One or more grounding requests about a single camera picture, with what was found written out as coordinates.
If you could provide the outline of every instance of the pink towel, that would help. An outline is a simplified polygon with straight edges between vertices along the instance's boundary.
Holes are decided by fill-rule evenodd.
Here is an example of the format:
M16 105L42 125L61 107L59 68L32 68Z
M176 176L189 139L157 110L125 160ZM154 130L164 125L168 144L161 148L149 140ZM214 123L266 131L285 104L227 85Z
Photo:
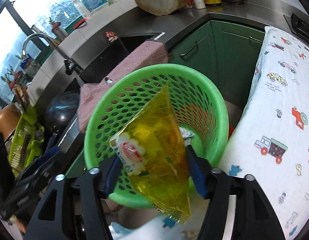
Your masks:
M145 41L124 60L122 60L107 76L113 83L103 79L99 84L85 84L80 89L78 108L79 128L85 132L90 116L101 97L121 78L131 72L150 65L168 63L168 53L164 44L158 41Z

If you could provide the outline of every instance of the food package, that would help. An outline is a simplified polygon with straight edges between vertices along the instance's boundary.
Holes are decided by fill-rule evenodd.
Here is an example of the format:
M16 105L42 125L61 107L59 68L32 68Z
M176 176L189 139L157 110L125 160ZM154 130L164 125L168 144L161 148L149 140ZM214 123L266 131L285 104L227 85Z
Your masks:
M117 134L110 146L121 158L133 189L177 222L191 216L185 145L168 86Z

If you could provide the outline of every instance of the copper bowl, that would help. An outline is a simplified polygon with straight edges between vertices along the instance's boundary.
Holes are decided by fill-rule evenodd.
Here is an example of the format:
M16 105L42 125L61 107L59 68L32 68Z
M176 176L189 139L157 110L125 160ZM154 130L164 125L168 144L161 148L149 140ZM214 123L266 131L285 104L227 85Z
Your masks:
M0 133L4 141L16 130L21 114L14 104L7 105L0 111Z

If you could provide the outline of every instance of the black frying pan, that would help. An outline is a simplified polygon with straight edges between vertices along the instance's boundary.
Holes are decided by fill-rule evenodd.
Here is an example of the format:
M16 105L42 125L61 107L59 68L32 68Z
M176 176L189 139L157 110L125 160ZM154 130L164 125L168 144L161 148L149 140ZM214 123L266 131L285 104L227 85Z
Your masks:
M65 92L51 100L45 115L46 128L52 133L48 141L45 153L56 144L57 136L67 127L72 117L76 114L80 101L80 95L73 92Z

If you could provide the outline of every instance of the stainless steel countertop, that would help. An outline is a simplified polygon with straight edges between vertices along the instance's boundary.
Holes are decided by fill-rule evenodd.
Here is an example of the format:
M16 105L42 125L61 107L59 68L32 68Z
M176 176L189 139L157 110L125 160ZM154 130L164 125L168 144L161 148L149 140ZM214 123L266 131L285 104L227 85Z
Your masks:
M295 13L299 18L309 23L309 17L306 14L281 0L246 0L245 4L240 5L223 3L219 7L183 9L171 15L159 17L144 13L140 8L135 8L102 28L78 49L73 57L83 68L87 67L109 45L103 41L102 37L104 35L101 35L101 33L109 29L119 35L165 32L159 38L159 41L164 43L168 49L171 49L184 36L209 20L230 21L262 30L265 26L273 26L293 35L284 18L284 14L291 16L292 13ZM58 93L60 93L63 89L60 86L64 86L65 90L72 79L61 68L41 95L41 98L45 98L45 101L40 99L38 101L39 104L41 103L41 108L48 104L46 102L47 98L55 96L51 95L51 91L56 91L57 88ZM79 146L83 143L83 135L80 134L77 118L72 120L68 125L68 129L69 132L66 130L64 138L59 140L60 146L65 151L67 151L66 149L74 150L76 147L70 147L72 144Z

